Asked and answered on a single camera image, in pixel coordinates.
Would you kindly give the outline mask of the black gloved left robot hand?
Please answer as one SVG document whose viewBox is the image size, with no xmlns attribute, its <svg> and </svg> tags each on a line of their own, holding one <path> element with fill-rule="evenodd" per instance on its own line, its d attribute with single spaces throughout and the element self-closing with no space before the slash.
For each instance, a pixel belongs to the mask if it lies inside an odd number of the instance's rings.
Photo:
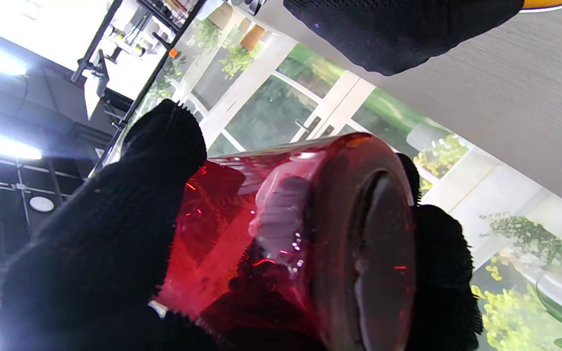
<svg viewBox="0 0 562 351">
<path fill-rule="evenodd" d="M 460 223 L 368 133 L 207 158 L 163 100 L 2 288 L 0 351 L 475 351 Z"/>
</svg>

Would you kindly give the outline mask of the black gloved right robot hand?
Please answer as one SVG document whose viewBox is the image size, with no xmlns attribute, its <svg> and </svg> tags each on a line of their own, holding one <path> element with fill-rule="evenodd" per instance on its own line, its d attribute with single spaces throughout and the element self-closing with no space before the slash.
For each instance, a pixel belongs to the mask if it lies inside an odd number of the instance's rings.
<svg viewBox="0 0 562 351">
<path fill-rule="evenodd" d="M 285 0 L 308 29 L 368 72 L 393 76 L 501 26 L 522 0 Z"/>
</svg>

